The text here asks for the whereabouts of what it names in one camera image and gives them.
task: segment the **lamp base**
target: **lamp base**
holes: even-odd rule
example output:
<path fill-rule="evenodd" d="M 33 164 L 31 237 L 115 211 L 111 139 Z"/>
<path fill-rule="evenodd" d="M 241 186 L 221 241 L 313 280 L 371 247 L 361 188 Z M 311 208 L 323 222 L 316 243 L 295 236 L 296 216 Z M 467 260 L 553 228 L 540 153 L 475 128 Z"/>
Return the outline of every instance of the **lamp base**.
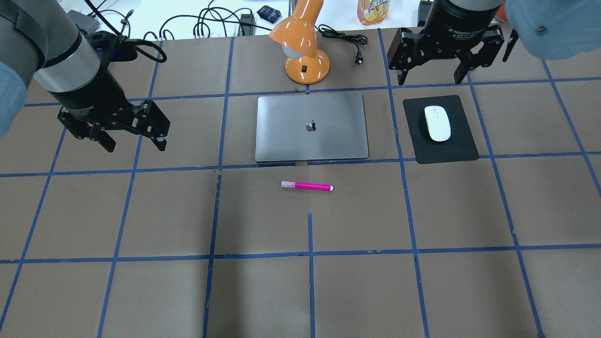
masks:
<path fill-rule="evenodd" d="M 314 58 L 287 58 L 284 64 L 286 75 L 298 84 L 316 84 L 330 72 L 330 59 L 319 49 Z"/>

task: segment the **dark blue patterned object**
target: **dark blue patterned object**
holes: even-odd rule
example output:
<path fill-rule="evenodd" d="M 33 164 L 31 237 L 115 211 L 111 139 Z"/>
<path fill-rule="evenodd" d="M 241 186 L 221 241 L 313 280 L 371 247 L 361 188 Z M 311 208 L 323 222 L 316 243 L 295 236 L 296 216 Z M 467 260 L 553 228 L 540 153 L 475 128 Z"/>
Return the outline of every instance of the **dark blue patterned object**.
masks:
<path fill-rule="evenodd" d="M 261 9 L 259 9 L 257 11 L 257 13 L 259 14 L 259 16 L 271 23 L 276 22 L 281 16 L 282 13 L 280 13 L 280 11 L 278 11 L 275 8 L 271 8 L 269 6 L 263 6 L 261 7 Z"/>

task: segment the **white background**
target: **white background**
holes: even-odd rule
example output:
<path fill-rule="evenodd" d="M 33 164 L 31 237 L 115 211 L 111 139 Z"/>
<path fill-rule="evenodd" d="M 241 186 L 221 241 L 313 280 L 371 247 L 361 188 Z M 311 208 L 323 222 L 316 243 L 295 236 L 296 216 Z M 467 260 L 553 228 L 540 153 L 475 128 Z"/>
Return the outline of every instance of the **white background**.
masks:
<path fill-rule="evenodd" d="M 94 5 L 99 5 L 101 2 L 102 0 L 92 0 Z M 364 26 L 357 19 L 357 0 L 324 0 L 322 11 L 317 18 L 317 24 L 325 23 L 340 31 L 416 26 L 419 0 L 389 0 L 389 2 L 390 11 L 382 23 Z M 59 0 L 59 3 L 65 11 L 76 10 L 83 14 L 91 12 L 83 0 Z M 147 31 L 153 31 L 158 35 L 160 26 L 171 16 L 178 14 L 198 15 L 200 10 L 207 7 L 208 4 L 209 0 L 108 0 L 100 9 L 117 10 L 123 14 L 127 14 L 129 10 L 133 9 L 134 14 L 129 18 L 132 27 L 130 37 L 142 38 Z M 257 25 L 273 28 L 274 25 L 261 19 L 256 14 L 257 10 L 263 5 L 268 5 L 279 10 L 282 13 L 282 17 L 288 16 L 288 0 L 216 0 L 213 2 L 212 7 L 225 7 L 231 11 L 248 7 L 254 12 Z M 121 17 L 119 15 L 110 12 L 103 14 L 113 26 L 121 29 Z M 197 20 L 191 17 L 180 17 L 167 23 L 165 28 L 170 30 L 176 39 L 193 38 L 192 27 L 196 22 Z M 209 25 L 212 37 L 225 36 L 223 26 L 220 23 L 212 22 Z M 237 24 L 227 24 L 226 29 L 228 36 L 236 35 L 238 30 Z M 104 24 L 99 30 L 110 31 Z M 268 33 L 269 31 L 260 28 L 255 30 L 255 35 Z"/>

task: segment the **lamp shade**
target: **lamp shade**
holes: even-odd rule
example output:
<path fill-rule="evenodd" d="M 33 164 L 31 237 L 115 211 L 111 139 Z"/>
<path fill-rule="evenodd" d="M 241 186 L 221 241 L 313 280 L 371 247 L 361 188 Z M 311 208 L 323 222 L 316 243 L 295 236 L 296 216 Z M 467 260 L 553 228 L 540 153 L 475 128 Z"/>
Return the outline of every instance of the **lamp shade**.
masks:
<path fill-rule="evenodd" d="M 323 0 L 300 0 L 292 15 L 282 20 L 269 37 L 277 43 L 302 55 L 317 55 L 315 22 L 322 9 Z"/>

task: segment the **laptop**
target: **laptop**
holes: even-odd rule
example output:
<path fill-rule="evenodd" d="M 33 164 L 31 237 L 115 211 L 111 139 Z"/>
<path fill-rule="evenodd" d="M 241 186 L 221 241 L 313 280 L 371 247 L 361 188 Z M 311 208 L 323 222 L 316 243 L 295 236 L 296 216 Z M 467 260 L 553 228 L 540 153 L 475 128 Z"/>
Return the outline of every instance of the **laptop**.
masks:
<path fill-rule="evenodd" d="M 364 159 L 368 156 L 361 93 L 258 98 L 257 162 Z"/>

